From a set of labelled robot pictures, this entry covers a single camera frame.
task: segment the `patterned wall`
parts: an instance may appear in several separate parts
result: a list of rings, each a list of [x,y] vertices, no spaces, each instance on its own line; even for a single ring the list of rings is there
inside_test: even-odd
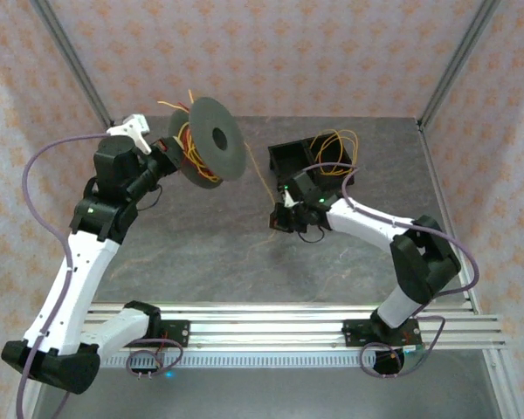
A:
[[[524,0],[503,2],[427,132],[479,299],[504,314],[524,393]]]
[[[420,116],[480,0],[52,0],[113,117]]]
[[[30,217],[21,174],[47,142],[100,129],[30,3],[0,0],[0,353],[20,339],[42,305],[61,248]],[[51,150],[31,171],[31,192],[45,218],[67,226],[92,173],[93,144]],[[0,361],[0,419],[19,374]]]

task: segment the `metal bracket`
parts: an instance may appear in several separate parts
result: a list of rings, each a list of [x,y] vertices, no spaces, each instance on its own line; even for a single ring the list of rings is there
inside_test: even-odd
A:
[[[109,127],[112,118],[110,117],[108,110],[105,108],[105,104],[99,96],[97,89],[95,89],[86,69],[81,64],[78,54],[66,35],[62,24],[60,24],[50,2],[48,0],[31,0],[31,4],[43,20],[46,29],[50,32],[54,43],[70,67],[70,70],[72,70],[75,79],[78,81],[83,93],[89,100],[97,118],[99,118],[104,127]]]
[[[190,336],[190,322],[188,320],[161,320],[160,336],[164,338],[167,333],[167,339],[174,340],[181,344],[182,347],[188,347]],[[160,347],[161,343],[133,343],[127,347]]]
[[[364,347],[368,343],[385,343],[392,347],[408,345],[422,346],[421,330],[415,319],[408,319],[387,340],[381,340],[372,328],[370,319],[347,319],[343,321],[341,332],[346,340],[346,347]]]

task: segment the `gray tabletop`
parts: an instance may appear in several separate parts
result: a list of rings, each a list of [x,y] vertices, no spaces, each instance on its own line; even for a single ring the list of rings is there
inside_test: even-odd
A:
[[[48,419],[63,392],[44,386],[34,417]],[[61,418],[497,419],[481,351],[434,351],[415,373],[377,380],[360,368],[176,368],[141,379],[101,369]]]
[[[157,133],[167,126],[166,118],[149,121]],[[412,119],[248,117],[238,123],[276,198],[268,146],[349,128],[360,137],[351,196],[393,215],[441,220]],[[356,237],[329,232],[320,243],[305,244],[294,234],[272,233],[272,202],[250,160],[241,179],[217,189],[200,189],[181,174],[162,186],[160,202],[131,227],[96,301],[374,304],[396,284],[390,255]],[[318,231],[308,236],[317,237]]]

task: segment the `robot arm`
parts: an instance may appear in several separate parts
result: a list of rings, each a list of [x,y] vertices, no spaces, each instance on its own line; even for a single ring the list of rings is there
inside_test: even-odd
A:
[[[271,228],[306,232],[308,225],[318,225],[359,237],[390,252],[397,286],[371,315],[373,331],[381,341],[388,340],[421,306],[428,305],[461,269],[446,240],[398,226],[414,224],[441,230],[429,216],[417,220],[391,216],[350,198],[360,209],[354,211],[345,199],[321,191],[308,172],[293,176],[282,193],[284,202],[276,204],[270,217]],[[391,223],[379,221],[373,215]]]
[[[91,385],[102,358],[132,340],[161,337],[159,309],[136,301],[126,304],[118,316],[95,333],[81,333],[99,282],[137,218],[136,204],[155,189],[162,177],[177,171],[170,153],[179,146],[173,139],[147,144],[142,137],[148,133],[143,115],[131,115],[123,125],[108,132],[111,135],[101,141],[93,156],[97,175],[87,183],[70,224],[72,280],[31,364],[32,379],[75,394]],[[2,359],[19,372],[59,299],[67,269],[65,258],[23,340],[9,341],[3,349]]]

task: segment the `black box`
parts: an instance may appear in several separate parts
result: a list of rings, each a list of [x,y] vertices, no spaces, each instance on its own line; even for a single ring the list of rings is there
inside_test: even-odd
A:
[[[286,144],[279,144],[277,146],[268,147],[270,152],[270,170],[278,178],[278,189],[280,189],[291,176],[300,172],[303,168],[316,164],[316,155],[321,149],[322,143],[330,137],[331,134],[319,135],[316,137],[306,138],[304,140],[291,141]],[[322,152],[322,162],[336,163],[340,160],[341,163],[351,164],[351,158],[346,153],[345,148],[341,153],[341,145],[339,141],[333,141]],[[332,170],[333,167],[325,167],[325,171]],[[308,171],[308,175],[323,191],[339,191],[341,183],[346,175],[330,176],[323,175],[320,168],[314,168]],[[349,179],[348,185],[352,185],[353,178]]]

